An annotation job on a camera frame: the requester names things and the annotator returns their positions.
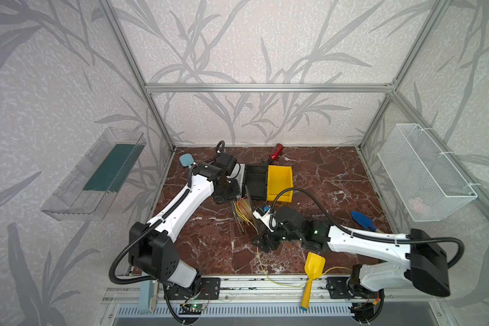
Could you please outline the grey cable spool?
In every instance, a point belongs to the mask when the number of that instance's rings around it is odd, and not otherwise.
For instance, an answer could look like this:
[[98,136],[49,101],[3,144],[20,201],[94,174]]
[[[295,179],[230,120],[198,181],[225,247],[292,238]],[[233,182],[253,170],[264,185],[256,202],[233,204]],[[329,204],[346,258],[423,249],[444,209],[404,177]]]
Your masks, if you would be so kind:
[[253,216],[251,201],[248,196],[238,195],[232,202],[232,213],[238,233],[249,240],[259,234],[258,223]]

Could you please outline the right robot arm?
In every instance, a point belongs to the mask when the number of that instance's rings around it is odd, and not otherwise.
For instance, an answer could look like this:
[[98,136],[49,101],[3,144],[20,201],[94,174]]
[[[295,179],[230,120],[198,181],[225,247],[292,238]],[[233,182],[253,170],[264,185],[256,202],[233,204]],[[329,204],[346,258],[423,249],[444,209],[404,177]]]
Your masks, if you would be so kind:
[[331,251],[378,259],[375,265],[353,267],[349,285],[359,291],[414,287],[436,297],[450,296],[449,269],[465,253],[465,244],[454,237],[432,238],[421,229],[408,234],[388,234],[348,228],[332,217],[307,190],[307,195],[326,220],[309,220],[290,206],[259,206],[253,216],[265,225],[251,242],[265,253],[276,251],[283,242],[299,241],[314,253]]

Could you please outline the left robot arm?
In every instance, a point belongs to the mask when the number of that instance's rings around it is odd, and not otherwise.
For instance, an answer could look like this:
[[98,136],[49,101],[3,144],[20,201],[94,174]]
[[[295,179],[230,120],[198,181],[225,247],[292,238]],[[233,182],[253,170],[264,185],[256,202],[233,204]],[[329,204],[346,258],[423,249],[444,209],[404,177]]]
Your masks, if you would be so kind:
[[178,286],[190,295],[201,290],[201,274],[181,260],[175,247],[179,233],[201,204],[233,201],[240,194],[237,180],[242,168],[237,159],[218,149],[206,162],[184,154],[180,163],[188,168],[187,183],[160,213],[129,231],[129,244],[114,259],[108,276],[116,285],[157,281]]

